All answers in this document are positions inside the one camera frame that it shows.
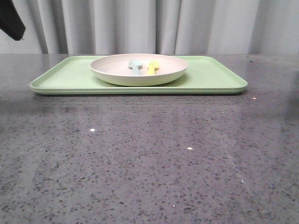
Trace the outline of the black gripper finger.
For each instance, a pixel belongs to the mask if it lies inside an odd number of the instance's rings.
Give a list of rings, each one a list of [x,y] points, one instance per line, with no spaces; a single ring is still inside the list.
[[[15,41],[23,38],[26,28],[12,0],[0,0],[0,29]]]

